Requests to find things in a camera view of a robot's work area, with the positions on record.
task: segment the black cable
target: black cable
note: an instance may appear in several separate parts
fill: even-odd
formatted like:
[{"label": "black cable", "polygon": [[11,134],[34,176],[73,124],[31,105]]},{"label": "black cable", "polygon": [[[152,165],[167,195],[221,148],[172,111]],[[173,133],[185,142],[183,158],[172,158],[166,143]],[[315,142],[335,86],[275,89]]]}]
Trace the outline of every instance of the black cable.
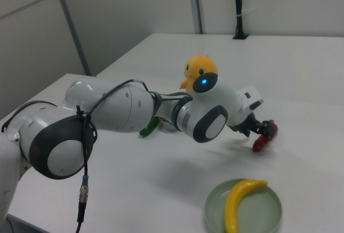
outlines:
[{"label": "black cable", "polygon": [[75,233],[79,233],[80,228],[81,228],[81,222],[79,222],[79,224],[77,225],[77,229],[76,229],[76,232],[75,232]]},{"label": "black cable", "polygon": [[86,210],[86,204],[87,204],[87,198],[88,198],[88,165],[87,165],[87,149],[86,149],[86,128],[87,126],[90,125],[91,123],[91,114],[92,112],[99,106],[100,103],[102,103],[108,96],[110,96],[112,93],[114,93],[116,90],[119,88],[123,87],[124,85],[130,83],[130,82],[139,82],[141,83],[145,90],[149,92],[146,84],[143,81],[139,80],[127,80],[125,82],[122,82],[121,84],[117,85],[113,89],[111,89],[108,93],[106,93],[103,97],[101,97],[96,104],[93,105],[93,107],[90,109],[89,112],[84,112],[80,110],[80,106],[76,107],[76,114],[77,115],[86,115],[84,116],[84,121],[83,121],[83,126],[82,126],[82,151],[83,151],[83,158],[84,158],[84,176],[82,179],[82,184],[80,188],[80,195],[79,195],[79,207],[78,207],[78,215],[77,215],[77,222],[78,226],[76,229],[76,233],[79,233],[80,228],[81,228],[81,223],[84,221],[84,216],[85,216],[85,210]]},{"label": "black cable", "polygon": [[176,92],[176,93],[171,93],[171,94],[160,94],[160,95],[161,96],[169,96],[169,97],[173,97],[173,96],[190,96],[186,92]]},{"label": "black cable", "polygon": [[119,89],[120,87],[124,86],[125,84],[128,84],[130,82],[133,82],[134,80],[127,80],[125,82],[122,82],[120,85],[117,85],[116,87],[114,87],[113,89],[111,89],[108,93],[106,93],[102,98],[100,98],[97,103],[91,108],[91,110],[88,112],[88,114],[92,114],[92,112],[97,108],[97,106],[102,103],[108,96],[110,96],[112,93],[114,93],[117,89]]},{"label": "black cable", "polygon": [[181,97],[180,98],[163,98],[162,100],[163,101],[181,100]]},{"label": "black cable", "polygon": [[236,9],[236,28],[233,39],[246,39],[249,35],[245,34],[242,28],[242,0],[235,0]]}]

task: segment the red object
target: red object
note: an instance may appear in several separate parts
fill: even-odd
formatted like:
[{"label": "red object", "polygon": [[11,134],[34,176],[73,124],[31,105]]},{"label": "red object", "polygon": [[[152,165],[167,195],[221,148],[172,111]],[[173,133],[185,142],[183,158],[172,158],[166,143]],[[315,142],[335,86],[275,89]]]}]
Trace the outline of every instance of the red object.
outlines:
[{"label": "red object", "polygon": [[[275,134],[274,136],[276,135],[277,131],[278,131],[278,127],[275,123],[271,122],[271,124],[273,125],[273,127],[275,128]],[[252,151],[253,152],[260,152],[263,147],[265,145],[267,145],[267,143],[269,142],[268,138],[263,136],[263,135],[260,135],[258,137],[258,139],[254,142],[253,144],[253,147],[252,147]]]}]

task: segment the cable connector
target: cable connector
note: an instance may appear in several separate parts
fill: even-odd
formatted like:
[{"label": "cable connector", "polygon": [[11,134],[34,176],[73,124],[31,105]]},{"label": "cable connector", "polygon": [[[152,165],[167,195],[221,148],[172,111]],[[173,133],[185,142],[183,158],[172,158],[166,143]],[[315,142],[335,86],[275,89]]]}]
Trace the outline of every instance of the cable connector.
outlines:
[{"label": "cable connector", "polygon": [[82,177],[82,184],[79,195],[79,211],[77,214],[77,222],[82,223],[85,217],[86,204],[88,199],[88,175]]}]

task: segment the metal connector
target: metal connector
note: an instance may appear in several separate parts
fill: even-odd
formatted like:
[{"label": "metal connector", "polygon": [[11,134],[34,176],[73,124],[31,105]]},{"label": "metal connector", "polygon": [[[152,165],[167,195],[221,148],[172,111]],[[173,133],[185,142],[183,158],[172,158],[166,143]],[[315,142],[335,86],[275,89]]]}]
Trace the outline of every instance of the metal connector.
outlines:
[{"label": "metal connector", "polygon": [[88,198],[88,186],[80,187],[79,202],[86,203]]}]

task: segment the table surface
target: table surface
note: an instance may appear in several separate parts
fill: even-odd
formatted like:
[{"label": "table surface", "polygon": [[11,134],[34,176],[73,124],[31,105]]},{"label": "table surface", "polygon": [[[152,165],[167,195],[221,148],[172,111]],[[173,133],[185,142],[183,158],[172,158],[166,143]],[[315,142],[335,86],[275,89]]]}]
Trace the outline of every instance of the table surface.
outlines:
[{"label": "table surface", "polygon": [[[153,34],[98,77],[141,79],[150,90],[171,93],[179,91],[187,59],[209,54],[234,88],[257,87],[265,102],[256,117],[275,120],[276,138],[253,153],[257,136],[246,138],[229,128],[206,144],[163,128],[146,138],[100,131],[89,160],[90,193],[81,232],[207,232],[207,196],[236,178],[269,182],[283,206],[278,232],[342,231],[344,97],[336,83],[344,80],[343,39],[231,38]],[[263,49],[257,51],[257,44]],[[330,67],[320,65],[324,55]],[[314,89],[321,83],[309,73],[333,76]],[[79,77],[67,74],[33,99],[59,104]],[[30,169],[18,184],[10,214],[49,232],[74,232],[81,180],[82,172],[51,180]]]}]

